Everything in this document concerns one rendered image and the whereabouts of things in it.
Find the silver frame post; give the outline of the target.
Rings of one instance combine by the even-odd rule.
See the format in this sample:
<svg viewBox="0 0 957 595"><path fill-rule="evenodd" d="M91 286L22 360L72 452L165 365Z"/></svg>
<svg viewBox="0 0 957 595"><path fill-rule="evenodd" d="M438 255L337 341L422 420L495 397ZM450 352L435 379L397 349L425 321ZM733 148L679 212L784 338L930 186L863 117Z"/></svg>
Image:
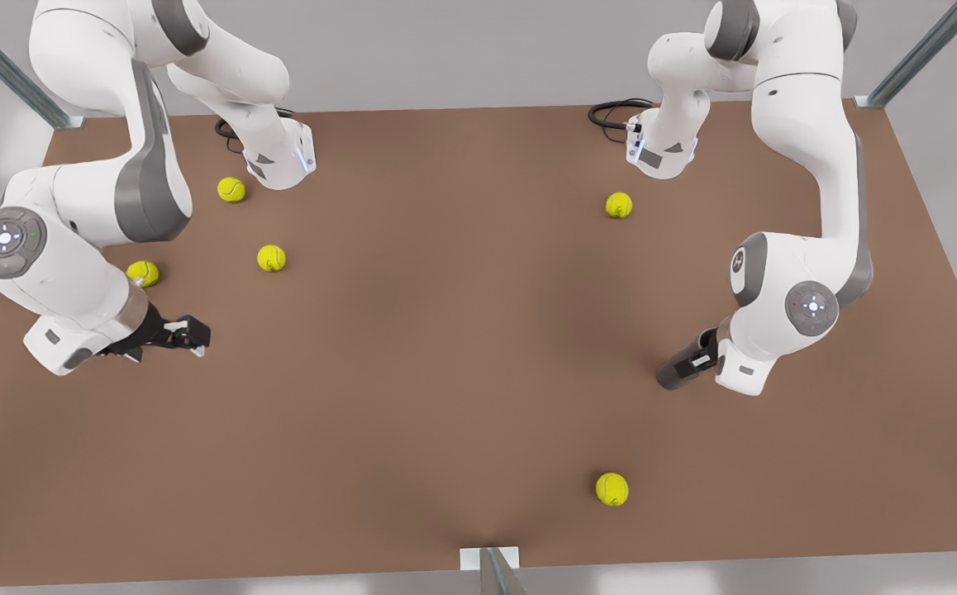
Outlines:
<svg viewBox="0 0 957 595"><path fill-rule="evenodd" d="M33 82L0 49L0 82L13 91L37 116L56 131L71 131L84 125L85 117L70 116L43 89Z"/></svg>
<svg viewBox="0 0 957 595"><path fill-rule="evenodd" d="M859 109L885 109L940 50L957 36L957 0L868 95L853 97Z"/></svg>
<svg viewBox="0 0 957 595"><path fill-rule="evenodd" d="M519 547L472 547L459 550L462 571L478 571L481 595L528 595L517 577Z"/></svg>

